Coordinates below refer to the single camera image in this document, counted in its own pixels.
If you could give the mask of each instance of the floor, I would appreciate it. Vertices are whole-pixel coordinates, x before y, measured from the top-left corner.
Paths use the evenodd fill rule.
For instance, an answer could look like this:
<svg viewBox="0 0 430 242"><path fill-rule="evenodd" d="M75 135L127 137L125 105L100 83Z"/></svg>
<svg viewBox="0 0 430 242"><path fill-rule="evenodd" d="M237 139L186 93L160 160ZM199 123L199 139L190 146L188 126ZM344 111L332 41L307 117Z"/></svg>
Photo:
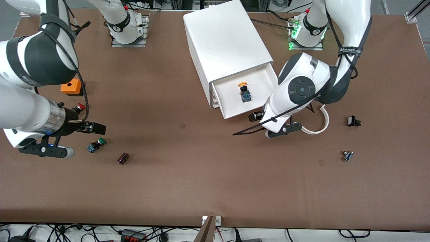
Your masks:
<svg viewBox="0 0 430 242"><path fill-rule="evenodd" d="M300 5L308 3L309 0L293 0L291 6L289 8L279 8L275 6L273 3L270 5L270 9L274 11L288 11L289 9L298 7ZM387 8L390 14L404 14L405 12L409 11L415 4L418 2L418 0L411 0L411 1L405 1L405 0L386 0L387 2ZM70 7L93 7L90 3L86 2L85 0L68 0L68 3ZM304 10L306 7L302 7L298 9L298 11ZM169 5L163 6L163 9L170 9ZM383 14L383 8L380 0L373 0L372 1L372 13L377 14ZM0 41L8 40L13 36L14 30L16 28L16 25L20 19L20 12L16 9L9 6L5 0L0 0ZM418 17L418 29L420 31L424 48L427 52L427 56L430 60L430 26L428 25L430 23L430 8L425 10L419 17ZM22 235L25 230L30 225L23 225L23 224L14 224L14 225L8 225L3 226L0 229L7 228L10 230L12 236L16 235ZM125 227L116 227L117 229L125 229ZM346 242L346 241L352 241L349 239L345 239L340 236L339 232L337 230L289 230L291 234L291 238L294 242L313 242L313 241L330 241L330 242ZM49 234L51 232L51 229L47 226L40 226L36 229L33 229L33 232L31 233L31 238L35 239L37 242L46 241ZM114 241L119 241L120 236L114 232L110 227L108 226L100 226L95 230L98 238L103 240L112 239ZM71 239L71 241L80 241L82 235L85 232L82 231L70 231L68 233L68 237ZM362 235L363 232L354 232L357 233L357 235ZM195 238L195 235L197 234L197 231L194 230L173 230L172 232L169 232L169 241L172 242L184 242L184 241L193 241ZM235 239L235 233L232 229L227 229L226 231L221 232L223 236L223 241L229 241ZM290 241L287 237L286 230L284 229L240 229L240 234L243 240L245 239L256 239L261 238L263 242L288 242ZM0 241L7 241L7 233L1 232L0 233ZM94 238L91 236L85 236L82 241L94 241ZM215 237L216 242L220 242L220 236ZM414 232L384 232L384 231L372 231L371 235L367 238L359 239L359 242L370 242L370 241L410 241L410 242L421 242L421 241L430 241L430 233L414 233Z"/></svg>
<svg viewBox="0 0 430 242"><path fill-rule="evenodd" d="M12 236L21 236L32 224L13 224L2 226L0 229L9 229ZM152 232L150 227L126 227L126 226L114 226L115 230L129 229L134 232L147 230L146 235ZM215 234L214 242L232 242L236 239L236 234L232 228L219 228L220 234ZM30 233L30 239L34 239L36 242L47 241L52 229L47 225L37 225L32 229ZM243 242L251 239L260 239L261 242L353 242L352 239L343 238L338 230L297 230L289 229L291 240L288 238L286 229L238 229L240 238ZM110 226L97 226L94 230L97 239L100 242L108 241L120 241L120 235L115 232ZM95 238L91 235L82 236L87 231L77 230L75 228L67 230L66 236L71 242L94 242ZM191 242L194 241L198 231L195 229L180 230L175 229L168 232L169 242ZM352 233L355 236L363 236L367 234L367 231L354 231ZM342 231L345 236L350 236L346 230ZM55 234L51 236L51 241L55 241ZM7 242L7 232L0 233L0 241ZM148 240L150 242L157 242L156 238ZM357 239L358 242L428 242L430 241L430 233L423 232L388 232L388 231L371 231L370 235L366 238Z"/></svg>

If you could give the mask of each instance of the white curved tube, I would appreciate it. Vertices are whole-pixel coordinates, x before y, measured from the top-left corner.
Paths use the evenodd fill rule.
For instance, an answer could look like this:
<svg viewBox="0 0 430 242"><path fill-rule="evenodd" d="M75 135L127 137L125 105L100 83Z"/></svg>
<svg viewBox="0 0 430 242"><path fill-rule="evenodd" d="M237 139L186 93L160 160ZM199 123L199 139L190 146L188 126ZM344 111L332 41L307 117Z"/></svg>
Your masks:
<svg viewBox="0 0 430 242"><path fill-rule="evenodd" d="M324 108L325 106L326 106L326 105L324 104L324 105L320 108L320 110L321 110L322 114L324 114L324 118L326 119L326 123L324 124L324 128L322 128L322 130L320 130L320 131L310 131L309 129L305 128L305 127L302 125L302 127L301 127L301 131L303 131L304 133L307 133L307 134L319 134L319 133L322 133L324 130L326 130L326 129L327 129L327 127L329 126L330 119L329 119L329 113L328 113L328 112L327 112L327 110Z"/></svg>

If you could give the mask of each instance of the black strap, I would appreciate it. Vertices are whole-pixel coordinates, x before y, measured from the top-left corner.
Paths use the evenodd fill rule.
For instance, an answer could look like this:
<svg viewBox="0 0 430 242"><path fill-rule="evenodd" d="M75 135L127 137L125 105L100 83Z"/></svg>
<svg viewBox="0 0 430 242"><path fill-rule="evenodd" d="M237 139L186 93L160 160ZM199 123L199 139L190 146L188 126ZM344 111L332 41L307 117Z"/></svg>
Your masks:
<svg viewBox="0 0 430 242"><path fill-rule="evenodd" d="M42 13L40 15L40 27L49 23L57 24L58 26L60 26L70 37L70 39L72 40L72 43L75 43L76 34L68 24L66 24L61 18L51 13Z"/></svg>
<svg viewBox="0 0 430 242"><path fill-rule="evenodd" d="M309 30L310 34L315 36L315 35L319 35L322 31L324 31L324 29L326 28L327 24L322 26L322 27L315 27L313 25L311 25L308 21L307 21L307 15L304 16L303 18L303 23L304 26L307 30Z"/></svg>
<svg viewBox="0 0 430 242"><path fill-rule="evenodd" d="M126 19L124 19L124 21L120 22L119 24L113 25L107 22L107 24L113 31L117 33L121 33L124 30L124 28L127 27L127 25L129 25L131 17L129 12L126 12L126 13L127 13Z"/></svg>
<svg viewBox="0 0 430 242"><path fill-rule="evenodd" d="M363 48L343 46L339 48L338 56L346 54L346 55L355 55L360 57L362 52L363 52Z"/></svg>
<svg viewBox="0 0 430 242"><path fill-rule="evenodd" d="M40 83L35 82L29 74L24 70L18 56L18 43L27 36L21 36L9 40L6 44L6 57L7 61L13 72L21 79L21 81L33 87L42 86Z"/></svg>

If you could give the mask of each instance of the small electronic component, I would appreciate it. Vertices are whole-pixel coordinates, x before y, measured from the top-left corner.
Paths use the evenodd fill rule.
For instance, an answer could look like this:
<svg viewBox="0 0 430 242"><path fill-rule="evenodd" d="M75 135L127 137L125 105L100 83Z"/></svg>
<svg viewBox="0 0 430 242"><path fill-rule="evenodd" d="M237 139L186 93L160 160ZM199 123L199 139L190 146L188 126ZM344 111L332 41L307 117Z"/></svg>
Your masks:
<svg viewBox="0 0 430 242"><path fill-rule="evenodd" d="M117 160L118 164L124 164L129 159L129 157L129 154L123 153Z"/></svg>
<svg viewBox="0 0 430 242"><path fill-rule="evenodd" d="M251 101L251 93L248 91L248 87L246 86L248 83L241 82L239 83L240 87L240 97L242 98L242 102L249 102Z"/></svg>
<svg viewBox="0 0 430 242"><path fill-rule="evenodd" d="M263 114L264 114L263 111L251 113L250 115L248 115L249 122L255 122L257 120L261 120L261 118L263 117Z"/></svg>
<svg viewBox="0 0 430 242"><path fill-rule="evenodd" d="M361 121L360 120L356 120L355 116L352 115L352 116L348 117L348 124L347 125L348 125L348 127L352 127L352 126L360 127L361 126Z"/></svg>
<svg viewBox="0 0 430 242"><path fill-rule="evenodd" d="M345 156L344 161L349 162L353 154L354 154L354 151L352 150L344 151L344 156Z"/></svg>
<svg viewBox="0 0 430 242"><path fill-rule="evenodd" d="M88 150L88 152L90 153L94 153L96 152L100 147L104 146L106 144L106 141L103 138L99 138L97 141L93 141L91 142L91 144L89 144L86 149Z"/></svg>
<svg viewBox="0 0 430 242"><path fill-rule="evenodd" d="M133 230L123 230L121 233L121 242L139 242L143 241L145 238L146 235L144 233L135 232Z"/></svg>
<svg viewBox="0 0 430 242"><path fill-rule="evenodd" d="M85 109L85 106L81 103L78 103L76 107L72 108L72 111L79 115L84 109Z"/></svg>
<svg viewBox="0 0 430 242"><path fill-rule="evenodd" d="M60 91L67 96L83 96L82 84L78 78L73 78L69 83L62 84Z"/></svg>

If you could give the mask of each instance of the mounting plate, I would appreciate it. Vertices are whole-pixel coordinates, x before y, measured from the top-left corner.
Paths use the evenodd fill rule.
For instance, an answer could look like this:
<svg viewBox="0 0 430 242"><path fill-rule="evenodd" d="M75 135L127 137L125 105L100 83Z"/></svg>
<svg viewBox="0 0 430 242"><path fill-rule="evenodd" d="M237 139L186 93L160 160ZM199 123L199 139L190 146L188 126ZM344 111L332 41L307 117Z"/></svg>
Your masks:
<svg viewBox="0 0 430 242"><path fill-rule="evenodd" d="M148 35L148 25L149 25L149 16L142 16L142 24L144 26L142 27L142 36L137 38L134 42L129 44L121 44L118 43L118 41L115 40L115 38L112 37L112 47L122 47L122 48L140 48L145 47L146 44L146 37Z"/></svg>
<svg viewBox="0 0 430 242"><path fill-rule="evenodd" d="M287 26L288 27L295 27L294 24L290 23L289 21L287 21ZM324 50L323 40L320 40L319 43L314 47L304 47L301 44L297 43L297 41L291 37L293 32L295 32L295 30L291 30L291 29L287 30L288 49L289 50Z"/></svg>
<svg viewBox="0 0 430 242"><path fill-rule="evenodd" d="M204 225L206 219L208 219L208 216L202 216L202 225ZM221 226L221 216L215 217L215 226L217 226L217 227Z"/></svg>

